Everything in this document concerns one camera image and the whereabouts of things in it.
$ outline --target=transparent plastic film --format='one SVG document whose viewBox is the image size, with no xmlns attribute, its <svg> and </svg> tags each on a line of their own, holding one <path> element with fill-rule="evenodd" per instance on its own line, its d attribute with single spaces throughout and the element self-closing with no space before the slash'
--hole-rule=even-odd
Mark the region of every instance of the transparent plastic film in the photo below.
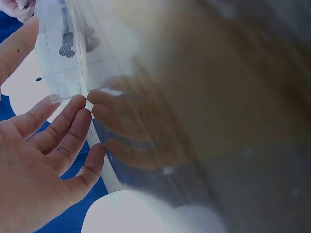
<svg viewBox="0 0 311 233">
<path fill-rule="evenodd" d="M 68 8 L 91 130 L 122 184 L 165 203 L 171 232 L 310 230 L 309 1 Z"/>
<path fill-rule="evenodd" d="M 81 59 L 76 48 L 73 23 L 65 0 L 39 0 L 35 13 L 40 19 L 36 52 L 53 102 L 81 93 Z"/>
</svg>

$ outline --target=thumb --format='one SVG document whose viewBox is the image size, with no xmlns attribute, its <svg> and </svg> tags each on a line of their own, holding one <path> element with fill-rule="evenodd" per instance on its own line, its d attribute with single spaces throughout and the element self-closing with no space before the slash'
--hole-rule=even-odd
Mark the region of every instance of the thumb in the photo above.
<svg viewBox="0 0 311 233">
<path fill-rule="evenodd" d="M 31 17 L 20 29 L 0 44 L 0 86 L 34 49 L 39 20 Z"/>
<path fill-rule="evenodd" d="M 23 10 L 26 5 L 28 5 L 28 0 L 15 0 L 17 6 L 20 10 Z"/>
</svg>

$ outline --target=blue surface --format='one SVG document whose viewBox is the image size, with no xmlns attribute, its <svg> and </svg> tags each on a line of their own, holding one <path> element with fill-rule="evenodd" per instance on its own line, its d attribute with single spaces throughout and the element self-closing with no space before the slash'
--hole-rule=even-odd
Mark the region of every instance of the blue surface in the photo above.
<svg viewBox="0 0 311 233">
<path fill-rule="evenodd" d="M 0 42 L 20 28 L 21 25 L 22 24 L 16 19 L 11 18 L 0 11 Z M 9 97 L 2 95 L 0 120 L 7 120 L 14 116 L 15 114 L 11 108 Z M 46 129 L 48 126 L 49 123 L 45 122 L 39 131 Z M 84 164 L 88 152 L 89 146 L 85 143 L 72 167 L 62 176 L 63 179 L 73 177 L 77 174 L 81 166 Z M 87 210 L 95 200 L 106 194 L 106 187 L 102 179 L 99 179 L 91 192 L 81 202 L 66 210 L 58 218 L 37 231 L 37 233 L 80 233 Z"/>
</svg>

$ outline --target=hand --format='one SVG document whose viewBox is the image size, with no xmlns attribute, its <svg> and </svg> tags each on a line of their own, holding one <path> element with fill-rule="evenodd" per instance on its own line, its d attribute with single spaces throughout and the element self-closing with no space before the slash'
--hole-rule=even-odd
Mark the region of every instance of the hand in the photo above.
<svg viewBox="0 0 311 233">
<path fill-rule="evenodd" d="M 0 45 L 0 85 L 34 48 L 39 22 L 33 17 Z M 36 231 L 79 202 L 98 180 L 104 147 L 95 145 L 73 178 L 62 180 L 91 123 L 86 99 L 74 97 L 43 132 L 34 133 L 56 110 L 50 97 L 24 115 L 0 122 L 0 232 Z"/>
<path fill-rule="evenodd" d="M 35 2 L 36 0 L 0 0 L 0 10 L 24 23 L 34 14 Z"/>
<path fill-rule="evenodd" d="M 196 159 L 194 148 L 181 123 L 146 69 L 137 62 L 140 76 L 112 77 L 104 87 L 126 96 L 91 91 L 87 99 L 92 113 L 107 129 L 149 147 L 137 147 L 108 139 L 105 147 L 128 166 L 159 169 Z"/>
</svg>

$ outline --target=reflected hand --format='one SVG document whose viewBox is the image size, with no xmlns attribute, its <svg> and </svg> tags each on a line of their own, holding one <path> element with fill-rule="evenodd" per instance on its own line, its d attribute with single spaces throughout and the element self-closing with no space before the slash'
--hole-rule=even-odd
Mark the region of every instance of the reflected hand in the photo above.
<svg viewBox="0 0 311 233">
<path fill-rule="evenodd" d="M 147 71 L 137 65 L 142 77 L 118 76 L 104 82 L 104 87 L 125 95 L 95 90 L 87 99 L 94 104 L 95 118 L 107 129 L 147 147 L 109 139 L 106 148 L 125 164 L 138 168 L 158 169 L 194 160 L 194 149 L 182 125 Z"/>
</svg>

